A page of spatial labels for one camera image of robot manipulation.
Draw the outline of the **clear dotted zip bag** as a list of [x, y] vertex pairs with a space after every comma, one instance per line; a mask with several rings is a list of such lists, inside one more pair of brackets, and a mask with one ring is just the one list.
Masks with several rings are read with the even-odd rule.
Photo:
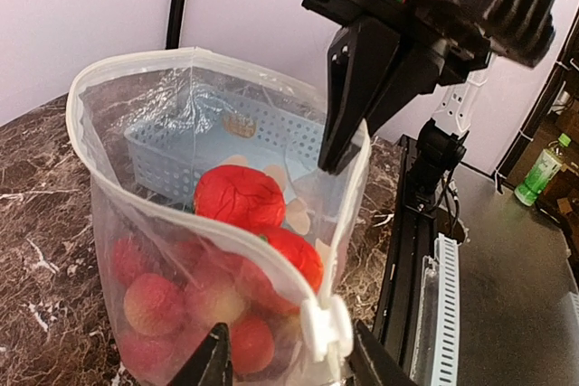
[[[351, 141], [355, 154], [338, 175], [317, 167], [291, 180], [279, 165], [259, 171], [283, 192], [286, 214], [281, 228], [303, 237], [319, 254], [324, 277], [315, 293], [301, 273], [276, 249], [253, 233], [195, 214], [180, 203], [148, 190], [135, 180], [125, 131], [142, 120], [174, 117], [195, 98], [217, 93], [258, 100], [322, 124], [322, 98], [309, 85], [275, 71], [199, 48], [141, 52], [96, 62], [73, 80], [66, 108], [72, 147], [90, 173], [91, 211], [100, 282], [109, 316], [110, 243], [136, 234], [166, 251], [186, 236], [211, 240], [219, 249], [243, 255], [269, 276], [283, 296], [299, 306], [300, 357], [283, 381], [236, 385], [338, 385], [350, 370], [354, 347], [346, 303], [336, 293], [346, 265], [370, 160], [370, 138], [360, 124]], [[115, 337], [115, 328], [110, 324]]]

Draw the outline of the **light blue plastic basket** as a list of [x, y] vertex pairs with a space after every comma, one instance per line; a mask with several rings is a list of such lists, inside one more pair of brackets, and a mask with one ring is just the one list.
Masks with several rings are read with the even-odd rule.
[[125, 131], [135, 180], [173, 202], [191, 202], [201, 175], [240, 155], [248, 166], [281, 166], [291, 180], [317, 167], [322, 124], [258, 100], [217, 93], [178, 115]]

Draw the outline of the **red lychee bunch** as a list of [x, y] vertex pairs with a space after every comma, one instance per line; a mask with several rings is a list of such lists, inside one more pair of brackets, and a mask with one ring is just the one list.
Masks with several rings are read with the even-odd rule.
[[[181, 237], [160, 251], [129, 234], [110, 243], [108, 260], [109, 316], [121, 360], [152, 385], [169, 384], [217, 323], [227, 324], [231, 339], [247, 315], [299, 314], [298, 304], [276, 290], [263, 268], [203, 237]], [[294, 365], [273, 381], [243, 381], [233, 374], [241, 382], [276, 383]]]

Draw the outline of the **red orange toy pepper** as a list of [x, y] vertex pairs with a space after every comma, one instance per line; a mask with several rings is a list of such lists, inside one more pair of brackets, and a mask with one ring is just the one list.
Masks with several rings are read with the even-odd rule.
[[262, 225], [253, 233], [284, 256], [308, 281], [315, 293], [324, 277], [324, 265], [318, 252], [301, 236], [285, 228]]

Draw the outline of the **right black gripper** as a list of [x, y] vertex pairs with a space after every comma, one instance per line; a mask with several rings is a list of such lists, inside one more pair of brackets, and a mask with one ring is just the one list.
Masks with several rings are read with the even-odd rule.
[[318, 156], [328, 174], [340, 174], [352, 160], [362, 120], [376, 133], [416, 96], [489, 66], [488, 43], [471, 51], [458, 47], [416, 17], [406, 0], [303, 0], [302, 6], [340, 26], [327, 50], [327, 117]]

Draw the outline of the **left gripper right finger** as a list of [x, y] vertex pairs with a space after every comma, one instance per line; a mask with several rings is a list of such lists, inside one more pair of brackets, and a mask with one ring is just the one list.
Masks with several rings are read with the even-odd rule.
[[347, 385], [416, 386], [361, 320], [353, 323], [354, 349], [347, 362], [354, 378]]

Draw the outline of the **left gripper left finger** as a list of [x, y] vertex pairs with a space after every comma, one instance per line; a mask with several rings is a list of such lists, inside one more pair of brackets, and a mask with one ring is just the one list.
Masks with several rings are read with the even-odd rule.
[[217, 323], [171, 379], [171, 386], [232, 386], [229, 328]]

